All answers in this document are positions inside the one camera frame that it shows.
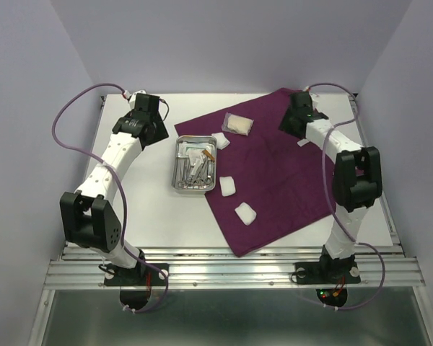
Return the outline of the small white paper strip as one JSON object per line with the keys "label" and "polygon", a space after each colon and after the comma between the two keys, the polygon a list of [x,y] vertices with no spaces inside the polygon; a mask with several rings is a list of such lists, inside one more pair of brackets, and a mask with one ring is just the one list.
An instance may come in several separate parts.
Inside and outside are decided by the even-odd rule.
{"label": "small white paper strip", "polygon": [[302,139],[301,141],[298,141],[297,142],[297,145],[299,146],[299,147],[303,147],[303,146],[305,146],[306,144],[308,144],[309,143],[309,141],[307,140],[307,139]]}

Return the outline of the white green sterile pouch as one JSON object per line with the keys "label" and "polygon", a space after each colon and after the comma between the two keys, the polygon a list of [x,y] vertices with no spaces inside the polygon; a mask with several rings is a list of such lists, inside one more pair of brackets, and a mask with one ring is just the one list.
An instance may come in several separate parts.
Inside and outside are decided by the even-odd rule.
{"label": "white green sterile pouch", "polygon": [[214,144],[212,143],[190,143],[182,142],[178,144],[178,156],[187,156],[189,151],[207,150],[210,154],[213,153]]}

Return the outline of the bagged beige bandage roll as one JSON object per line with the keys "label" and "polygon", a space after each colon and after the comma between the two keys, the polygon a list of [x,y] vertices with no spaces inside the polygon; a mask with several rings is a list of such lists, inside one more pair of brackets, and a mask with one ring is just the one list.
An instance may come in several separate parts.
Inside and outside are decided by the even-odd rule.
{"label": "bagged beige bandage roll", "polygon": [[227,112],[224,116],[222,130],[242,136],[248,136],[254,120]]}

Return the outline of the small clear bagged packet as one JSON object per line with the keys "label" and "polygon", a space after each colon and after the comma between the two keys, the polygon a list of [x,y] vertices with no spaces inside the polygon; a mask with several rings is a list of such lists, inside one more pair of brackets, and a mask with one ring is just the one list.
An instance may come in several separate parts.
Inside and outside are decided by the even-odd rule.
{"label": "small clear bagged packet", "polygon": [[195,165],[197,165],[197,166],[201,165],[206,158],[204,151],[200,150],[200,149],[189,150],[189,151],[187,151],[187,155],[188,155],[188,158],[190,160],[190,164],[193,167]]}

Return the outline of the stainless steel tray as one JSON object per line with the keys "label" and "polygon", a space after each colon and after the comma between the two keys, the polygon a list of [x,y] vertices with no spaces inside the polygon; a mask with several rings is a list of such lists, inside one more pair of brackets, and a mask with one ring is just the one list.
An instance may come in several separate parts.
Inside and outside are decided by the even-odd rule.
{"label": "stainless steel tray", "polygon": [[[212,143],[214,150],[211,155],[215,162],[205,158],[204,162],[194,167],[191,166],[187,156],[178,156],[178,144],[190,143]],[[175,144],[175,158],[172,173],[172,187],[178,193],[187,195],[205,195],[216,186],[217,168],[217,141],[212,136],[180,136]]]}

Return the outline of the scalpel blade orange packet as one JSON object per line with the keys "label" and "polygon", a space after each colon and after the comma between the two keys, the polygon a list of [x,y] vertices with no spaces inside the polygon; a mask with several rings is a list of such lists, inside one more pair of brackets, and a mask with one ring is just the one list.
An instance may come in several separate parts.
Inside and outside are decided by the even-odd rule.
{"label": "scalpel blade orange packet", "polygon": [[215,162],[215,158],[213,155],[211,155],[207,150],[203,151],[203,154],[209,158],[210,161]]}

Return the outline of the white gauze pad top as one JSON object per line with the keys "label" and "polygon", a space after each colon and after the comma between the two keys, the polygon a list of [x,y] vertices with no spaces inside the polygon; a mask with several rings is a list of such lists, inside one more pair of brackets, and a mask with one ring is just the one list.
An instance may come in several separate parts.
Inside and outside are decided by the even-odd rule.
{"label": "white gauze pad top", "polygon": [[230,141],[223,134],[223,132],[212,133],[211,136],[216,139],[216,146],[219,150],[223,150],[224,148],[228,147],[228,145],[230,145]]}

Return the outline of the white gauze pad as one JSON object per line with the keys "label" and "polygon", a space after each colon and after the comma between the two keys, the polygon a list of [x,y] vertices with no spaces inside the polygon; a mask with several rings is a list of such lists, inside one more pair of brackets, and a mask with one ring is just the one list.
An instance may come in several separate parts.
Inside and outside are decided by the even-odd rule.
{"label": "white gauze pad", "polygon": [[232,177],[220,177],[219,183],[223,197],[229,197],[236,193],[235,181]]}
{"label": "white gauze pad", "polygon": [[235,212],[246,226],[254,222],[257,216],[257,213],[247,203],[241,203],[235,208]]}
{"label": "white gauze pad", "polygon": [[223,134],[223,132],[212,133],[211,136],[216,139],[216,146],[219,150],[223,150],[224,148],[228,147],[228,145],[230,145],[230,141]]}

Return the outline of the white gauze pad bottom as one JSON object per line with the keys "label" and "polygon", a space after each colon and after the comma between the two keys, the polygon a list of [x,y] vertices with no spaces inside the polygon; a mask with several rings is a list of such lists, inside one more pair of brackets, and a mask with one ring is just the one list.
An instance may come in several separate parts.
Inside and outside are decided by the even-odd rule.
{"label": "white gauze pad bottom", "polygon": [[257,213],[247,203],[241,203],[235,208],[235,212],[246,226],[254,222],[257,216]]}

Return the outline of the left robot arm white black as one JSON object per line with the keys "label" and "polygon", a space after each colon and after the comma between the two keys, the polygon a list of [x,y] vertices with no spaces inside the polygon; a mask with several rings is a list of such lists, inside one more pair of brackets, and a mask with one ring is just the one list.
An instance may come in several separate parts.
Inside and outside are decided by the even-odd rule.
{"label": "left robot arm white black", "polygon": [[147,275],[145,255],[125,240],[126,219],[116,215],[112,204],[115,195],[126,196],[121,181],[139,154],[168,137],[160,102],[158,96],[135,93],[130,110],[113,126],[102,156],[95,157],[95,168],[74,192],[65,192],[60,199],[66,240],[100,254],[112,264],[106,273],[123,276],[131,284]]}

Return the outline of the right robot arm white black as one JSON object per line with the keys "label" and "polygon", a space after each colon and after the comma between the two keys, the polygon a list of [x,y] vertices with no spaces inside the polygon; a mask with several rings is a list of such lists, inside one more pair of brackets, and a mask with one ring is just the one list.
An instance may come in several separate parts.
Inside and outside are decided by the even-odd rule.
{"label": "right robot arm white black", "polygon": [[362,221],[382,195],[380,152],[362,146],[338,130],[319,112],[307,91],[290,95],[280,130],[321,149],[321,167],[334,164],[333,175],[323,175],[323,186],[334,222],[316,262],[297,262],[291,279],[299,285],[359,283],[355,246]]}

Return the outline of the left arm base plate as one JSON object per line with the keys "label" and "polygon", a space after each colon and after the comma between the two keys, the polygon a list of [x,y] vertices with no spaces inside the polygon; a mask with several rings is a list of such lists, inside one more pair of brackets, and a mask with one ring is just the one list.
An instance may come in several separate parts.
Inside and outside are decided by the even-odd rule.
{"label": "left arm base plate", "polygon": [[113,264],[101,264],[98,268],[104,273],[103,285],[107,287],[165,287],[162,273],[149,267],[142,272],[126,269]]}

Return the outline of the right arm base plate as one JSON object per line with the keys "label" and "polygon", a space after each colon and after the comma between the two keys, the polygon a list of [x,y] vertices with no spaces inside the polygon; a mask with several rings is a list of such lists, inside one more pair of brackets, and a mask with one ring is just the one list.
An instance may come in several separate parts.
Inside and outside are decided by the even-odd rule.
{"label": "right arm base plate", "polygon": [[357,268],[355,263],[350,265],[325,267],[319,262],[296,262],[294,272],[290,274],[290,281],[298,285],[328,285],[341,283],[344,279],[345,284],[361,283],[359,274],[353,276],[351,270]]}

